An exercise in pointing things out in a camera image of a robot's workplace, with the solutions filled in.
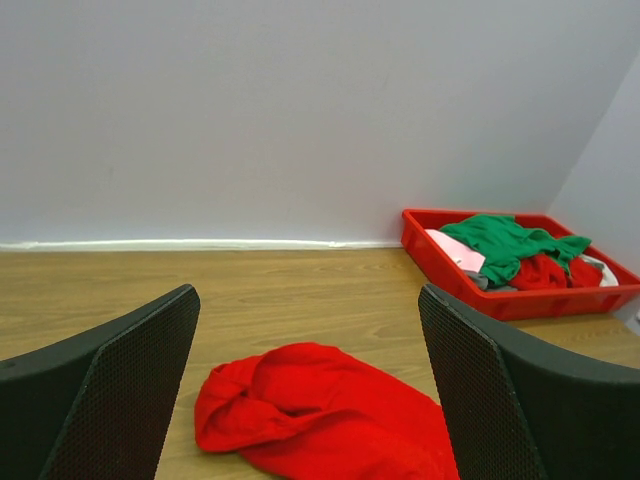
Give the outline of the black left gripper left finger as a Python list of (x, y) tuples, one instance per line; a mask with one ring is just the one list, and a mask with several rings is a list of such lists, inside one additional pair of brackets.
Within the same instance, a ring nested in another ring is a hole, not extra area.
[(2, 478), (154, 478), (199, 312), (186, 284), (3, 360)]

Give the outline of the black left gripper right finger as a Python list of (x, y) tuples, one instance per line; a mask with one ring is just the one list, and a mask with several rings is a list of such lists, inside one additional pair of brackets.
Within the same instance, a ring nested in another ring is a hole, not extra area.
[(418, 308), (460, 478), (638, 478), (638, 369), (548, 343), (431, 284)]

